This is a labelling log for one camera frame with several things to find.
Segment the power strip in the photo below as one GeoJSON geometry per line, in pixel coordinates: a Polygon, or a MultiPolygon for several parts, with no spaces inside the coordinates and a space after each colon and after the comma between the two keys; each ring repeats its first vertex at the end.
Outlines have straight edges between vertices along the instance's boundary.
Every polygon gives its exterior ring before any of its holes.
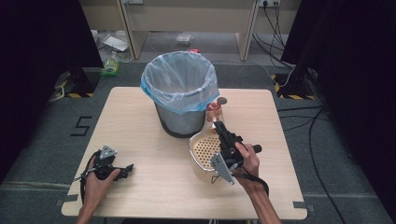
{"type": "MultiPolygon", "coordinates": [[[[259,7],[264,7],[264,1],[265,0],[259,0],[259,7]]],[[[278,5],[280,4],[280,0],[266,0],[267,1],[267,7],[275,7],[275,3],[278,5]]]]}

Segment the blue plastic bag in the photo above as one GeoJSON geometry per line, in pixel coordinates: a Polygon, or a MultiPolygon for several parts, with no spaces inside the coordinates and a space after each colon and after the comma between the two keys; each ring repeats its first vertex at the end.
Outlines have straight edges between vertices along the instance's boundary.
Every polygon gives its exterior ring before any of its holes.
{"type": "Polygon", "coordinates": [[[158,56],[145,68],[140,87],[156,104],[179,115],[204,111],[219,96],[213,64],[199,53],[158,56]]]}

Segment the trash bag rim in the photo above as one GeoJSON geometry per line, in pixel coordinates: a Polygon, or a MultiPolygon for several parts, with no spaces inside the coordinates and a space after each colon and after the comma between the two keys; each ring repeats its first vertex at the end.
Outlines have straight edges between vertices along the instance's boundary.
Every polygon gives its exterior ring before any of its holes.
{"type": "MultiPolygon", "coordinates": [[[[175,52],[165,53],[165,54],[162,54],[162,55],[157,56],[157,57],[156,57],[155,59],[153,59],[150,63],[148,63],[148,64],[146,65],[146,67],[145,67],[145,70],[143,71],[143,76],[142,76],[142,78],[145,79],[145,84],[146,84],[146,86],[148,86],[148,89],[149,89],[149,90],[156,91],[156,92],[159,92],[159,91],[160,91],[160,90],[158,90],[157,88],[155,88],[151,83],[149,83],[149,82],[146,81],[146,77],[147,77],[147,76],[145,76],[145,74],[146,74],[147,69],[149,69],[150,65],[151,65],[151,64],[154,64],[155,61],[160,60],[160,59],[163,58],[163,57],[172,56],[172,55],[174,55],[174,54],[189,54],[189,55],[193,55],[193,56],[198,56],[198,59],[200,59],[200,60],[204,61],[205,63],[207,63],[207,65],[208,65],[207,71],[209,71],[209,70],[215,70],[215,66],[214,66],[207,58],[205,58],[204,56],[202,56],[202,54],[200,54],[200,53],[189,52],[189,51],[175,51],[175,52]]],[[[183,94],[183,95],[186,95],[186,96],[193,96],[194,94],[197,94],[197,93],[201,92],[204,88],[206,88],[207,86],[209,86],[209,84],[210,84],[210,82],[205,82],[203,86],[201,86],[201,87],[199,87],[199,88],[196,88],[196,89],[193,90],[193,91],[183,91],[183,92],[167,92],[167,91],[160,91],[160,92],[161,92],[163,95],[166,95],[166,96],[172,96],[172,95],[178,95],[178,94],[183,94]]]]}

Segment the trash can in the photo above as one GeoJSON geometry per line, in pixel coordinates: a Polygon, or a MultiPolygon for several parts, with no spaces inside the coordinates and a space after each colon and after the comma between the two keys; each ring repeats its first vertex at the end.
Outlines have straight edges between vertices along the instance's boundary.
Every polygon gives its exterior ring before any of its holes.
{"type": "Polygon", "coordinates": [[[213,64],[187,51],[166,53],[148,63],[140,87],[154,101],[165,131],[179,138],[201,131],[206,105],[219,96],[213,64]]]}

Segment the hand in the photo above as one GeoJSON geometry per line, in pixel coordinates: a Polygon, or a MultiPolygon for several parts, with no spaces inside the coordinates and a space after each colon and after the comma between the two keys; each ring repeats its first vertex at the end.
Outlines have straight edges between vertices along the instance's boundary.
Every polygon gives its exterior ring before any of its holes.
{"type": "MultiPolygon", "coordinates": [[[[91,161],[89,168],[93,167],[94,159],[91,161]]],[[[107,191],[110,189],[114,178],[120,173],[120,169],[116,169],[108,176],[106,180],[100,180],[94,172],[90,172],[85,183],[84,204],[79,210],[77,223],[89,223],[93,212],[96,210],[100,202],[106,197],[107,191]]]]}
{"type": "MultiPolygon", "coordinates": [[[[93,167],[94,159],[90,163],[90,168],[93,167]]],[[[97,207],[99,203],[106,197],[108,189],[114,178],[120,173],[120,169],[114,170],[107,179],[100,180],[96,177],[94,172],[90,172],[85,184],[84,205],[97,207]]]]}
{"type": "MultiPolygon", "coordinates": [[[[253,145],[242,145],[240,143],[235,143],[235,146],[244,158],[244,165],[243,168],[236,168],[235,170],[233,170],[233,174],[246,175],[247,173],[249,173],[251,175],[259,177],[260,160],[257,157],[256,152],[254,151],[253,145]]],[[[261,184],[250,181],[243,177],[237,177],[236,179],[246,191],[254,190],[256,188],[262,188],[261,184]]]]}

